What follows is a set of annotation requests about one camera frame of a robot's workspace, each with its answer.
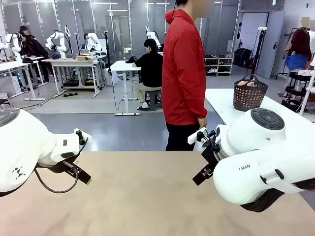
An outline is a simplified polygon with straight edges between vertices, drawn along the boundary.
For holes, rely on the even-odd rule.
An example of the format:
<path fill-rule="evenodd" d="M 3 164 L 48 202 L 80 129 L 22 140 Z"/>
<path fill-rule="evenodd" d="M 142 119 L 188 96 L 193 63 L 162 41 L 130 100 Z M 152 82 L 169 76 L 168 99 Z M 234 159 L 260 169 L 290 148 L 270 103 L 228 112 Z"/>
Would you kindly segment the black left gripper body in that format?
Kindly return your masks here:
<path fill-rule="evenodd" d="M 74 174 L 75 171 L 80 173 L 80 167 L 74 164 L 74 161 L 80 153 L 73 153 L 73 152 L 65 152 L 54 157 L 45 158 L 44 161 L 38 162 L 36 164 L 37 168 L 46 168 L 56 174 L 67 172 Z"/>

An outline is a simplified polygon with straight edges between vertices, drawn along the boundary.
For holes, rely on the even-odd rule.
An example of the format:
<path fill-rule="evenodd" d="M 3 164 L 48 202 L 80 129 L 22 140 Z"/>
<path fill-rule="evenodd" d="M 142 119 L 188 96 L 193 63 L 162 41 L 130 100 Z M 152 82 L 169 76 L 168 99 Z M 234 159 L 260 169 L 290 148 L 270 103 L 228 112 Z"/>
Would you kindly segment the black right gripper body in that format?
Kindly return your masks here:
<path fill-rule="evenodd" d="M 203 176 L 212 176 L 216 165 L 220 161 L 218 153 L 221 149 L 218 144 L 213 144 L 212 142 L 206 142 L 204 146 L 205 149 L 201 155 L 208 164 L 201 170 L 201 173 Z"/>

